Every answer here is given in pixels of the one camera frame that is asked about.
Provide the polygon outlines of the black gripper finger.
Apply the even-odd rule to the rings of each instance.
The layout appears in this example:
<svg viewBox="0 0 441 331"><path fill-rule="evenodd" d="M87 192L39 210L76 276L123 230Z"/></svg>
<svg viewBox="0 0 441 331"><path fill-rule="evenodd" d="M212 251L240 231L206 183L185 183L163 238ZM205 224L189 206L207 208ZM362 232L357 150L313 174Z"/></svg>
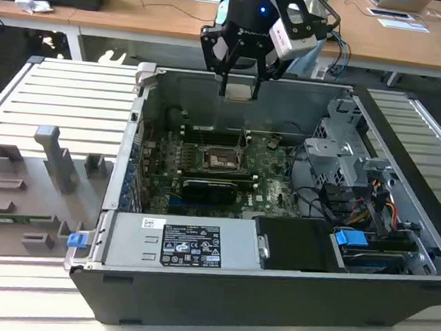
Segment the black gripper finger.
<svg viewBox="0 0 441 331"><path fill-rule="evenodd" d="M241 57L244 41L238 34L237 27L231 23L203 26L200 39L207 70L221 77L218 94L223 97L226 94L228 75Z"/></svg>
<svg viewBox="0 0 441 331"><path fill-rule="evenodd" d="M271 79L278 80L284 75L285 61L281 60L276 49L273 49L257 59L256 67L257 74L255 75L255 84L251 96L253 101L258 98L262 82L267 82Z"/></svg>

